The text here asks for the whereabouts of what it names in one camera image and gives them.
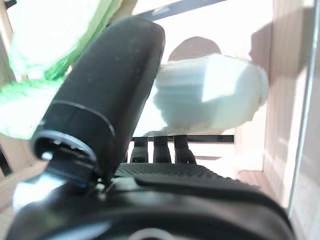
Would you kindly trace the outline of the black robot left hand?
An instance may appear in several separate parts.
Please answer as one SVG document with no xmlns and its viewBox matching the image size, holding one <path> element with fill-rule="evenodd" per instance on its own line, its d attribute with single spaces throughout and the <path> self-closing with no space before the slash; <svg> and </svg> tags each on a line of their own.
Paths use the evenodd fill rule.
<svg viewBox="0 0 320 240">
<path fill-rule="evenodd" d="M 196 163 L 191 127 L 246 122 L 265 71 L 212 54 L 161 64 L 164 29 L 129 16 L 81 55 L 30 140 L 8 240 L 294 240 L 281 206 Z"/>
</svg>

